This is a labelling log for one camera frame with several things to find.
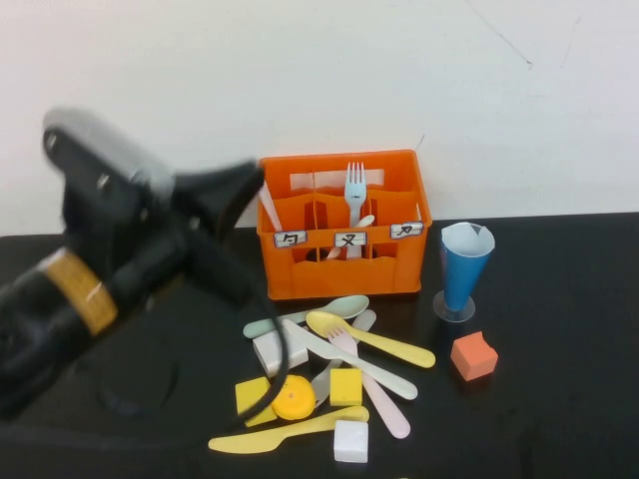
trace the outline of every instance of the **yellow plastic knife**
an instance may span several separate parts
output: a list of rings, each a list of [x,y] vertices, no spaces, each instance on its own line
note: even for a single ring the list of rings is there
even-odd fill
[[[335,423],[343,421],[368,421],[368,409],[351,406],[307,421],[276,427],[267,431],[239,434],[237,436],[215,437],[209,441],[209,449],[232,454],[257,454],[277,449],[287,437],[310,434],[312,432],[333,431]]]

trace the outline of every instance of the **white plastic fork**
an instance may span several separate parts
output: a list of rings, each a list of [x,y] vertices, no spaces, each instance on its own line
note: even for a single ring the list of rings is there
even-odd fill
[[[357,343],[347,331],[341,328],[332,328],[327,336],[330,344],[353,356],[357,356]],[[390,434],[397,439],[403,439],[410,434],[410,424],[408,420],[392,399],[388,397],[386,391],[377,384],[377,381],[363,371],[361,372],[361,381],[368,397],[377,409],[381,420],[388,428]]]
[[[350,208],[350,227],[359,223],[359,213],[366,201],[366,173],[363,163],[349,163],[346,168],[346,184],[343,196]],[[349,246],[346,249],[346,259],[361,257],[361,246]]]

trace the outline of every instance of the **yellow round object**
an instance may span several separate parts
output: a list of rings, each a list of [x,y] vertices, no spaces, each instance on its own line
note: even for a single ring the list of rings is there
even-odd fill
[[[282,419],[304,419],[315,409],[316,395],[305,378],[288,375],[284,387],[271,406]]]

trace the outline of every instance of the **white label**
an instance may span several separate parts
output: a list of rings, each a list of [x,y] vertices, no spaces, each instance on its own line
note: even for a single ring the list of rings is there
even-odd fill
[[[390,237],[393,240],[401,240],[406,237],[417,237],[423,233],[423,223],[403,223],[390,226]]]
[[[335,246],[364,246],[366,233],[335,233]]]
[[[309,240],[307,232],[276,233],[276,247],[291,247]]]

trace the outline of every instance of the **yellow plastic spoon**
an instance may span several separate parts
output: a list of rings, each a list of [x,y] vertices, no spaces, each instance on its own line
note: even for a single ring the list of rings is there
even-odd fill
[[[428,349],[355,329],[341,317],[329,312],[310,312],[307,314],[307,324],[313,331],[323,337],[327,337],[327,334],[332,329],[343,329],[352,337],[417,366],[431,367],[435,363],[435,355]]]
[[[273,451],[287,437],[312,432],[333,431],[335,423],[339,420],[367,422],[368,416],[368,409],[363,406],[345,407],[290,426],[276,427],[250,434],[238,434],[237,436],[215,437],[209,441],[209,449],[233,454],[256,454]]]

